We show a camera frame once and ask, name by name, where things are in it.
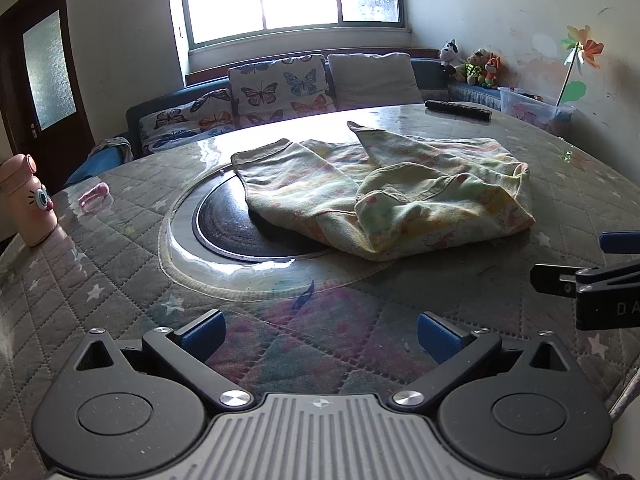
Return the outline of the black round induction cooktop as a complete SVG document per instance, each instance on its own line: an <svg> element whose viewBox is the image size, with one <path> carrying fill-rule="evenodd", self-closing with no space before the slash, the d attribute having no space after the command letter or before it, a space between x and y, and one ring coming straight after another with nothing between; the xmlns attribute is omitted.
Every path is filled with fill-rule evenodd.
<svg viewBox="0 0 640 480"><path fill-rule="evenodd" d="M210 252L244 262L314 258L331 252L328 246L274 226L250 209L244 186L232 169L216 174L209 183L212 187L194 210L192 231Z"/></svg>

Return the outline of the lying butterfly print cushion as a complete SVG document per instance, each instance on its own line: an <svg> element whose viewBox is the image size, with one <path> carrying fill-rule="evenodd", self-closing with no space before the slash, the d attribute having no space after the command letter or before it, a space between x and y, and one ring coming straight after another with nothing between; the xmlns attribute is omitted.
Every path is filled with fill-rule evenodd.
<svg viewBox="0 0 640 480"><path fill-rule="evenodd" d="M143 116L139 129L145 155L233 131L231 91L209 91L194 101Z"/></svg>

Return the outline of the dark wooden door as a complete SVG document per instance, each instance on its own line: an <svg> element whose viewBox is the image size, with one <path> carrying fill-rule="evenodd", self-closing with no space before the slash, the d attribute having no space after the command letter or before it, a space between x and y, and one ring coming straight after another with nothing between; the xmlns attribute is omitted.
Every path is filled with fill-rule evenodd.
<svg viewBox="0 0 640 480"><path fill-rule="evenodd" d="M94 147L81 99L66 0L18 0L1 14L1 116L15 154L50 193Z"/></svg>

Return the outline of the upright butterfly print cushion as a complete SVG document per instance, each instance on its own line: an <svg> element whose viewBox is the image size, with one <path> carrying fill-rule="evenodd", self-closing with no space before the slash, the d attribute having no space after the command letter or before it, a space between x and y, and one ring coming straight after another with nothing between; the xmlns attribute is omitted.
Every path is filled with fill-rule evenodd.
<svg viewBox="0 0 640 480"><path fill-rule="evenodd" d="M242 128L336 111L320 54L244 64L228 77Z"/></svg>

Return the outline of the clear plastic storage box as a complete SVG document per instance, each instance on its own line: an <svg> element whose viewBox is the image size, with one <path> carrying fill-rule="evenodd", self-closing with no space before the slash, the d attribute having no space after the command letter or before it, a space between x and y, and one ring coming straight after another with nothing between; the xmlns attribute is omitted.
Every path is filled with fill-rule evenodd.
<svg viewBox="0 0 640 480"><path fill-rule="evenodd" d="M575 107L550 104L547 100L534 99L521 89L499 87L500 106L503 114L527 122L555 136L565 136L572 126Z"/></svg>

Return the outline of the pink cartoon water bottle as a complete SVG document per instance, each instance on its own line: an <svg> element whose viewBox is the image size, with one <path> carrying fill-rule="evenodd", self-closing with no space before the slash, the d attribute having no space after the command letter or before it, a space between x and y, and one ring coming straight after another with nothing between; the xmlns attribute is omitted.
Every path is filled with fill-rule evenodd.
<svg viewBox="0 0 640 480"><path fill-rule="evenodd" d="M30 155L17 154L1 166L1 195L24 243L42 243L58 225L54 203L36 177L37 166Z"/></svg>

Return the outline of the colourful paper pinwheel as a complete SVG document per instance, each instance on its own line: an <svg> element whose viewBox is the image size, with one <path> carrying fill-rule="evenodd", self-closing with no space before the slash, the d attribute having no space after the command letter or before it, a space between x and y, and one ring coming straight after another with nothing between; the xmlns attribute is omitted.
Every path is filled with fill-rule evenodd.
<svg viewBox="0 0 640 480"><path fill-rule="evenodd" d="M589 25L575 27L568 25L562 47L567 52L564 61L565 76L556 98L555 105L578 102L587 93L587 85L582 76L582 68L600 68L599 58L604 51L604 43L593 39Z"/></svg>

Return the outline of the brown plush bear green vest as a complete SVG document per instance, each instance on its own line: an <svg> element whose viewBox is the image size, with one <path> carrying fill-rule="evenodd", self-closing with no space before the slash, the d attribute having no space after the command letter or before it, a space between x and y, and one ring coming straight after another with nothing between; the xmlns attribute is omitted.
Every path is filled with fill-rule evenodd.
<svg viewBox="0 0 640 480"><path fill-rule="evenodd" d="M473 52L465 63L465 80L468 84L484 84L486 70L485 65L489 60L489 52L480 48Z"/></svg>

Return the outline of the orange plush toy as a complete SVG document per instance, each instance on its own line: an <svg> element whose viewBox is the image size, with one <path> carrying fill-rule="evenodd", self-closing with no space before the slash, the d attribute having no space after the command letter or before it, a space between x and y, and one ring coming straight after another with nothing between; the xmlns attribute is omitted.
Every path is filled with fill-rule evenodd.
<svg viewBox="0 0 640 480"><path fill-rule="evenodd" d="M498 76L501 68L501 58L495 53L491 53L484 67L484 81L486 88L498 88Z"/></svg>

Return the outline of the black remote control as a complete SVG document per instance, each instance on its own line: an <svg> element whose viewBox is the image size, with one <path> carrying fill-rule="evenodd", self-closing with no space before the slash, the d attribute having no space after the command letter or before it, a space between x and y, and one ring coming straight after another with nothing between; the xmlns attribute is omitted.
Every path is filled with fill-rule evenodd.
<svg viewBox="0 0 640 480"><path fill-rule="evenodd" d="M484 110L484 108L476 106L436 100L426 100L424 105L431 112L479 120L480 122L489 122L491 120L490 110Z"/></svg>

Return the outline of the colourful patterned child's shirt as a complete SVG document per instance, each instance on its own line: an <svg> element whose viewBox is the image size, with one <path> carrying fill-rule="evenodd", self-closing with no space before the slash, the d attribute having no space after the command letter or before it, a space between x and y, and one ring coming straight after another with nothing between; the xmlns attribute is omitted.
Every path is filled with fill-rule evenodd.
<svg viewBox="0 0 640 480"><path fill-rule="evenodd" d="M390 261L531 228L529 171L497 140L350 122L354 143L281 139L232 156L250 211L341 252Z"/></svg>

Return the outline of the small pink toy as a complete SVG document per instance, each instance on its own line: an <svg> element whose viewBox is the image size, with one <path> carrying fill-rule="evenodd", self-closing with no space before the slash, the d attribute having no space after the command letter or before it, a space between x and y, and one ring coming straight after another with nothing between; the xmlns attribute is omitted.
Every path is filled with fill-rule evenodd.
<svg viewBox="0 0 640 480"><path fill-rule="evenodd" d="M93 188L90 188L89 191L85 192L78 198L78 205L81 209L86 210L94 203L99 202L100 200L104 200L107 196L110 195L110 188L105 182L101 182L95 185Z"/></svg>

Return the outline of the blue sofa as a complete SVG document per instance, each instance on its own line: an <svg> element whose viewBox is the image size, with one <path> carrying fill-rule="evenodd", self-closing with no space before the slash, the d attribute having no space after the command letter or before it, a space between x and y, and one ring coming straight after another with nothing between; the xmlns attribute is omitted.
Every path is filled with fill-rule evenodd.
<svg viewBox="0 0 640 480"><path fill-rule="evenodd" d="M468 101L487 105L500 110L500 93L497 89L470 87L459 84L445 75L445 69L434 58L410 58L416 84L425 99ZM166 108L176 108L195 101L206 93L227 90L231 92L231 82L227 76L209 79L193 86L171 92L166 96L140 103L126 111L127 130L120 134L131 146L133 159L146 155L142 148L140 122L146 115L157 115ZM76 184L101 172L126 164L124 148L118 146L97 145L85 162L83 162L66 180L64 188Z"/></svg>

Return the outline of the black white plush cow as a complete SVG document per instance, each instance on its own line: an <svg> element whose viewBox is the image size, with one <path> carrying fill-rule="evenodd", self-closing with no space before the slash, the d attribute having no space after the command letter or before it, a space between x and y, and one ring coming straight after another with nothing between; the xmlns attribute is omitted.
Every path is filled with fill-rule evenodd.
<svg viewBox="0 0 640 480"><path fill-rule="evenodd" d="M439 50L439 61L444 73L457 81L466 81L466 63L460 56L457 41L451 39Z"/></svg>

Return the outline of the plain beige cushion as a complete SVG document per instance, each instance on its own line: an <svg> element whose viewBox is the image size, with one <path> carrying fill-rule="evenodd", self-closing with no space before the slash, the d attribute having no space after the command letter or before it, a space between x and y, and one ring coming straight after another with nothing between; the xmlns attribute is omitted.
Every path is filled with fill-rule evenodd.
<svg viewBox="0 0 640 480"><path fill-rule="evenodd" d="M328 63L340 110L422 101L407 53L330 54Z"/></svg>

